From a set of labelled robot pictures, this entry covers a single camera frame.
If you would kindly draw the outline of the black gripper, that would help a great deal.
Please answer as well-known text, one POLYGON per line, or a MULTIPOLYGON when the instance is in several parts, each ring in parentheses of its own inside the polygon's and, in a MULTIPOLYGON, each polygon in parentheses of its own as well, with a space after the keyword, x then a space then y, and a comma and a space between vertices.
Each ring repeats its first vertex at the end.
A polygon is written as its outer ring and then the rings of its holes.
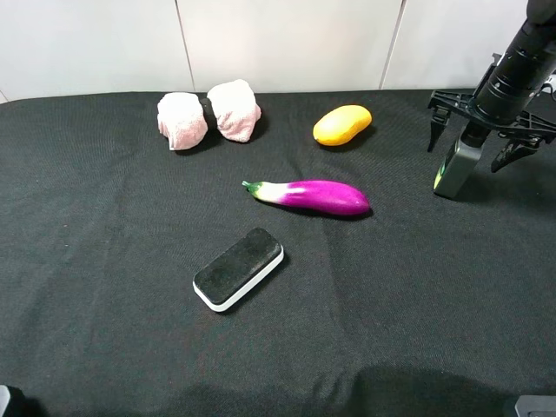
POLYGON ((541 141, 550 143, 555 139, 555 124, 526 110, 509 119, 488 116, 478 110, 474 95, 451 91, 434 90, 428 108, 432 109, 430 122, 431 136, 427 151, 432 152, 452 113, 490 131, 497 131, 501 137, 511 139, 499 152, 491 164, 491 172, 496 173, 510 163, 534 155, 541 141))

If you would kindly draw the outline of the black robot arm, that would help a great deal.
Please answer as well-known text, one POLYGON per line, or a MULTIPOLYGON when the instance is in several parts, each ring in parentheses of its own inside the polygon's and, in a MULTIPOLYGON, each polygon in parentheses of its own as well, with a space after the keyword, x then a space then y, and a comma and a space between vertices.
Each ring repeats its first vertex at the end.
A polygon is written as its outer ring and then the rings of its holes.
POLYGON ((501 56, 495 56, 472 94, 435 90, 428 108, 433 111, 432 151, 456 113, 468 120, 464 138, 482 145, 490 132, 506 138, 507 144, 491 164, 497 172, 508 164, 530 156, 541 143, 555 139, 555 124, 526 111, 555 71, 555 2, 530 1, 526 21, 501 56))

